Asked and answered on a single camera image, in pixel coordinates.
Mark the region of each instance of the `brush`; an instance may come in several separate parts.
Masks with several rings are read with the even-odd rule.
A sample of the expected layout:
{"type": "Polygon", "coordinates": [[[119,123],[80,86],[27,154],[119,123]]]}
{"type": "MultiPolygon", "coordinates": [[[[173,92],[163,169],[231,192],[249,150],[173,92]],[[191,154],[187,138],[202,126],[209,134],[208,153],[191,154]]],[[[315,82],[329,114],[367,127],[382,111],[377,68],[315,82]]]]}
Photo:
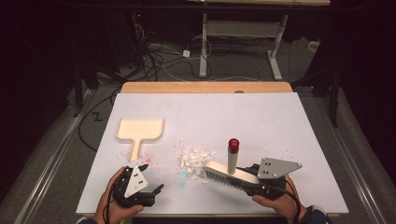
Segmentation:
{"type": "Polygon", "coordinates": [[[228,142],[228,165],[224,165],[216,161],[206,161],[203,166],[206,172],[206,177],[228,185],[231,184],[227,177],[240,179],[251,184],[260,184],[260,180],[257,176],[236,169],[238,152],[239,141],[235,138],[230,139],[228,142]]]}

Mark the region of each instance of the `person's hand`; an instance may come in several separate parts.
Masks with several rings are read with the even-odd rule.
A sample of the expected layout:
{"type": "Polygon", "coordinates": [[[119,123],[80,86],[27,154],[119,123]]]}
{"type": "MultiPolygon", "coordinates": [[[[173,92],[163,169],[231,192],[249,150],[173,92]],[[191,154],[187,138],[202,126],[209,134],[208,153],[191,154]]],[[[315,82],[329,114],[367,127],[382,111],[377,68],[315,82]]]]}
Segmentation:
{"type": "MultiPolygon", "coordinates": [[[[93,219],[98,223],[98,224],[104,224],[104,208],[106,207],[107,204],[107,197],[108,193],[110,192],[111,185],[114,183],[114,181],[119,177],[122,172],[124,171],[125,167],[121,167],[108,181],[107,187],[105,192],[103,193],[102,197],[100,198],[98,207],[96,209],[96,213],[93,216],[93,219]]],[[[110,224],[120,224],[122,220],[124,220],[127,217],[131,217],[143,210],[143,205],[135,205],[130,208],[123,208],[119,206],[116,202],[110,203],[109,206],[109,220],[107,221],[110,224]]]]}
{"type": "MultiPolygon", "coordinates": [[[[286,190],[293,194],[295,192],[295,197],[299,199],[297,189],[294,186],[293,181],[290,179],[289,175],[286,175],[286,180],[290,183],[286,183],[286,190]]],[[[274,208],[274,210],[283,217],[287,219],[293,220],[297,214],[297,204],[296,202],[287,194],[283,194],[280,198],[275,201],[271,201],[267,198],[264,198],[260,195],[253,195],[252,200],[256,203],[261,204],[265,207],[274,208]]],[[[306,208],[301,204],[301,212],[299,215],[299,222],[301,218],[303,218],[306,212],[306,208]]]]}

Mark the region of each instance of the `brush bristles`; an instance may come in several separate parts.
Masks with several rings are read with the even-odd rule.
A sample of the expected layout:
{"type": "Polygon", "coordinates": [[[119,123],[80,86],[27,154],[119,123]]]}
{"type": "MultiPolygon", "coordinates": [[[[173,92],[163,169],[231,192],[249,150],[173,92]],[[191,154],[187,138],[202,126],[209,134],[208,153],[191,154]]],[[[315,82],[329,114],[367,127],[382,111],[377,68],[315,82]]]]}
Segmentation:
{"type": "Polygon", "coordinates": [[[242,189],[241,187],[237,187],[235,185],[232,185],[230,183],[230,181],[228,181],[227,177],[223,177],[221,175],[215,175],[213,173],[210,173],[209,171],[205,171],[205,172],[206,172],[206,177],[209,178],[209,179],[215,180],[216,182],[228,185],[228,186],[233,187],[235,189],[242,189]]]}

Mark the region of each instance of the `wooden dustpan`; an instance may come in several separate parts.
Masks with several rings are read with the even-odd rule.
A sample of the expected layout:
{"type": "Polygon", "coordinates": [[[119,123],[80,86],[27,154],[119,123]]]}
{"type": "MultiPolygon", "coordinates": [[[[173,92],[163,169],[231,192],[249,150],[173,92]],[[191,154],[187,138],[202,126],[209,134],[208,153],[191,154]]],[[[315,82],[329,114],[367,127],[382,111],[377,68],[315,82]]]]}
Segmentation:
{"type": "Polygon", "coordinates": [[[116,136],[120,140],[132,140],[129,161],[138,158],[140,144],[153,141],[163,133],[163,119],[121,119],[116,136]]]}

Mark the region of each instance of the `red cap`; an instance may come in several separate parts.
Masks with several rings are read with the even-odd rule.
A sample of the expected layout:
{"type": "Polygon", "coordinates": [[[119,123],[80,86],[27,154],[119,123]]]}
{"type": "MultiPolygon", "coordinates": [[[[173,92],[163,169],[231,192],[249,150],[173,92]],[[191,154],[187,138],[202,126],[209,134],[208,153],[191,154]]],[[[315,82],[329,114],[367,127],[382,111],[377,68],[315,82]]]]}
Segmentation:
{"type": "Polygon", "coordinates": [[[239,141],[236,138],[232,138],[230,139],[230,141],[228,141],[228,151],[230,153],[238,153],[239,151],[239,141]]]}

